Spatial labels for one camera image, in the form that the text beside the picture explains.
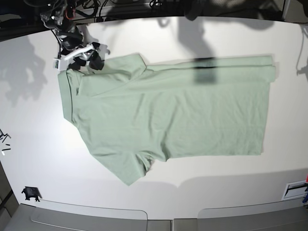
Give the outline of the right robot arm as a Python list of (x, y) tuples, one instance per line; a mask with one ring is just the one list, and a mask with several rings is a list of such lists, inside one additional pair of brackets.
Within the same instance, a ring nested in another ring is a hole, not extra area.
[(87, 65), (94, 70), (102, 70), (104, 66), (104, 60), (99, 55), (100, 43), (87, 43), (82, 31), (73, 22), (76, 14), (85, 18), (96, 15), (98, 1), (93, 2), (92, 14), (77, 9), (83, 3), (83, 0), (56, 0), (48, 3), (49, 9), (40, 14), (44, 26), (52, 31), (59, 44), (57, 57), (54, 58), (54, 68), (59, 71), (79, 70)]

